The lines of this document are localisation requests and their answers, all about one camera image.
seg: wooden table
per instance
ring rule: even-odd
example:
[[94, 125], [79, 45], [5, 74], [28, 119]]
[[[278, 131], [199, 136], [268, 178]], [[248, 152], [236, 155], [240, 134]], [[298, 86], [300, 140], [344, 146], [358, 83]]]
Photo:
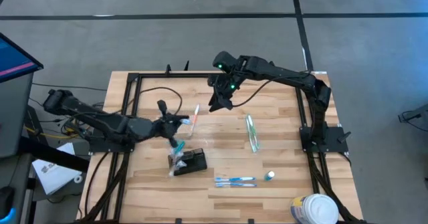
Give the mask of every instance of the wooden table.
[[[128, 72], [112, 72], [104, 110], [121, 108]], [[317, 74], [329, 86], [326, 74]], [[234, 104], [246, 100], [264, 82], [246, 80], [232, 99]], [[213, 93], [203, 78], [150, 78], [142, 81], [142, 90], [157, 86], [170, 87], [183, 97], [181, 113], [192, 114], [201, 104], [195, 133], [186, 140], [186, 150], [203, 148], [208, 169], [179, 177], [169, 177], [167, 141], [156, 138], [136, 145], [130, 156], [121, 223], [172, 223], [182, 218], [183, 223], [294, 223], [290, 201], [294, 197], [312, 194], [312, 185], [306, 154], [300, 144], [301, 126], [296, 91], [283, 84], [268, 84], [246, 105], [232, 110], [209, 113], [208, 101]], [[177, 109], [179, 98], [168, 90], [145, 92], [140, 97], [138, 115], [155, 120], [159, 116], [156, 101], [164, 100], [171, 112]], [[309, 113], [304, 100], [306, 113]], [[261, 150], [251, 151], [245, 115], [251, 114]], [[329, 125], [337, 125], [334, 100], [326, 113]], [[180, 129], [177, 138], [185, 137]], [[88, 177], [102, 154], [90, 161]], [[349, 211], [362, 218], [349, 163], [339, 154], [327, 154], [332, 188]], [[90, 207], [100, 198], [106, 187], [111, 154], [100, 165], [90, 192]], [[263, 181], [268, 171], [275, 172], [270, 182]], [[214, 177], [256, 177], [256, 188], [215, 188]], [[84, 208], [86, 189], [80, 208]], [[113, 193], [109, 217], [116, 202]]]

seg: container lid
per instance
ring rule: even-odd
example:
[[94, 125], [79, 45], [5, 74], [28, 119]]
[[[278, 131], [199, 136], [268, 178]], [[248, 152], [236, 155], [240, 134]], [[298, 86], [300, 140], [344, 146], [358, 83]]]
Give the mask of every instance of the container lid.
[[327, 195], [309, 196], [305, 199], [304, 212], [311, 224], [334, 224], [339, 219], [339, 209]]

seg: computer monitor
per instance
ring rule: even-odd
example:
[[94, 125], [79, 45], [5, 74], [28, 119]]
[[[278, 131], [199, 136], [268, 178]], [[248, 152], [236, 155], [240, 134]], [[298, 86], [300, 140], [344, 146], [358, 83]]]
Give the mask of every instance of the computer monitor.
[[0, 83], [43, 69], [43, 64], [0, 33]]

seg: gray floor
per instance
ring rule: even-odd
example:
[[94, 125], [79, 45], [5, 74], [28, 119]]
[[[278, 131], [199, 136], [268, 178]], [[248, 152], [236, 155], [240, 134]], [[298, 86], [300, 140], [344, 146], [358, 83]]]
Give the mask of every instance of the gray floor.
[[[304, 13], [427, 12], [428, 0], [300, 0]], [[292, 0], [4, 0], [0, 15], [293, 13]], [[315, 70], [330, 76], [338, 114], [352, 135], [352, 171], [364, 218], [428, 219], [428, 134], [397, 114], [428, 103], [427, 18], [305, 19]], [[221, 50], [305, 70], [295, 19], [1, 21], [0, 31], [45, 69], [34, 81], [106, 88], [114, 70], [211, 70]], [[43, 101], [48, 88], [34, 86]], [[104, 93], [73, 90], [85, 102]], [[41, 119], [50, 115], [39, 106]], [[53, 124], [45, 125], [55, 128]], [[37, 207], [36, 223], [71, 221], [77, 197]]]

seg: plastic jar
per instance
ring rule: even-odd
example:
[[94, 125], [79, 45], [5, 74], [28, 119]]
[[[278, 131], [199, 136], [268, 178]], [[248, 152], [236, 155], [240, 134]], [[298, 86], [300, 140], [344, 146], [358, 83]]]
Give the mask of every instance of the plastic jar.
[[296, 197], [290, 209], [294, 219], [300, 224], [335, 224], [339, 219], [337, 205], [327, 195]]

